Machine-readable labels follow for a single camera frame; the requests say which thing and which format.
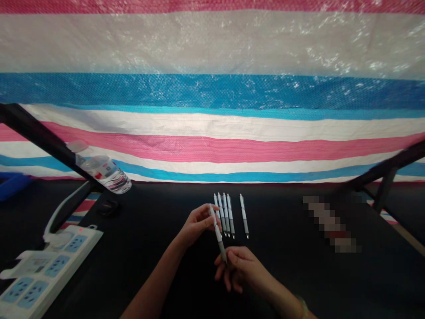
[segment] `white pen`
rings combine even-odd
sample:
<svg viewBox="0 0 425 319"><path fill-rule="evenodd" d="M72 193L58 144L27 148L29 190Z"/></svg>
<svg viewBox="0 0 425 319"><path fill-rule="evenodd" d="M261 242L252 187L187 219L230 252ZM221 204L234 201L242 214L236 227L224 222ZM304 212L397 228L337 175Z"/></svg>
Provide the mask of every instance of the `white pen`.
<svg viewBox="0 0 425 319"><path fill-rule="evenodd" d="M215 194L214 194L214 205L218 206L217 196ZM223 233L223 222L221 222L221 233Z"/></svg>
<svg viewBox="0 0 425 319"><path fill-rule="evenodd" d="M223 204L221 203L220 193L218 193L218 203L219 203L219 207L220 207L221 228L223 229L224 235L226 236L226 223L224 222Z"/></svg>
<svg viewBox="0 0 425 319"><path fill-rule="evenodd" d="M245 213L245 204L243 203L242 194L239 194L239 198L240 198L240 206L242 207L243 226L245 228L245 234L247 235L247 238L249 238L247 214Z"/></svg>
<svg viewBox="0 0 425 319"><path fill-rule="evenodd" d="M224 221L226 222L227 236L230 237L229 213L227 210L227 199L226 199L225 193L223 193L223 202L224 202Z"/></svg>
<svg viewBox="0 0 425 319"><path fill-rule="evenodd" d="M235 239L235 227L233 225L232 203L229 194L227 194L227 209L229 211L230 231L232 232L233 239Z"/></svg>
<svg viewBox="0 0 425 319"><path fill-rule="evenodd" d="M221 258L224 260L224 262L227 265L226 250L224 249L223 238L222 238L222 236L220 234L220 229L219 229L219 227L217 225L216 213L215 213L213 207L211 206L211 204L209 205L209 214L214 217L214 230L216 231L216 237L217 237L217 241L218 241L218 247L220 248Z"/></svg>

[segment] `plastic bottle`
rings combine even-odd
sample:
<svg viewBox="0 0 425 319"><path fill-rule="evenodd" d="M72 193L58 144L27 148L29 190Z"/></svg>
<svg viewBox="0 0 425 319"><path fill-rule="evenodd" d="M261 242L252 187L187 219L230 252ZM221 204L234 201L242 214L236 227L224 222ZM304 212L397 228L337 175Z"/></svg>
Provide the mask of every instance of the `plastic bottle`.
<svg viewBox="0 0 425 319"><path fill-rule="evenodd" d="M127 175L107 155L98 155L82 140L66 145L76 154L76 164L115 194L124 194L131 188Z"/></svg>

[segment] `wrist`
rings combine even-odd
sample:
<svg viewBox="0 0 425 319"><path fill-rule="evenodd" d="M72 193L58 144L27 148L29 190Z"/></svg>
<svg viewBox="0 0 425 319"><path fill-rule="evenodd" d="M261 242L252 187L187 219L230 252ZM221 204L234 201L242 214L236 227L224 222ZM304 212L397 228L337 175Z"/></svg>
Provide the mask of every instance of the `wrist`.
<svg viewBox="0 0 425 319"><path fill-rule="evenodd" d="M274 277L273 282L268 285L267 299L284 318L303 317L300 300Z"/></svg>
<svg viewBox="0 0 425 319"><path fill-rule="evenodd" d="M174 248L183 252L185 252L189 247L188 241L186 240L185 235L181 231L177 234L171 244L174 246Z"/></svg>

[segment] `white cable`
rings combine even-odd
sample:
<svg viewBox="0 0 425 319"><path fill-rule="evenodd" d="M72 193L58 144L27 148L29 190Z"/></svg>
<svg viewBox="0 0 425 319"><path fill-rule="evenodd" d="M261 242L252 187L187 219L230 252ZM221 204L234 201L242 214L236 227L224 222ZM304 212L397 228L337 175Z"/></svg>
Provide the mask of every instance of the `white cable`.
<svg viewBox="0 0 425 319"><path fill-rule="evenodd" d="M80 189L82 189L84 186L86 186L89 183L89 181L85 182L83 185L81 185L79 188L77 188L71 195L69 195L67 198L65 198L62 203L56 208L54 211L52 217L50 217L49 222L47 223L46 228L44 229L44 235L43 239L46 243L51 243L53 246L60 246L64 243L67 243L68 240L64 236L61 236L61 234L53 234L50 232L50 228L52 227L53 221L56 218L59 211L62 209L62 207L66 204L66 202L72 198L76 193L79 192Z"/></svg>

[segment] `power cord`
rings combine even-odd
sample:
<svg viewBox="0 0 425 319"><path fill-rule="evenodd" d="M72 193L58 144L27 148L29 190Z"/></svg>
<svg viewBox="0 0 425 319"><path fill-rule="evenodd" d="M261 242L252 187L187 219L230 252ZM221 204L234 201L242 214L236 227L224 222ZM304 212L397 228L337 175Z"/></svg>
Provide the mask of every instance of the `power cord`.
<svg viewBox="0 0 425 319"><path fill-rule="evenodd" d="M54 211L52 217L50 217L49 222L47 223L46 228L44 229L44 235L43 239L45 243L49 243L53 247L60 247L67 242L71 240L72 235L70 233L51 233L50 229L52 227L53 221L58 215L59 211L62 209L62 207L66 204L67 201L69 201L76 193L78 193L84 186L86 186L89 183L89 181L85 182L83 185L81 185L79 188L77 188L71 195L69 195L67 198L65 198L62 203L56 208Z"/></svg>

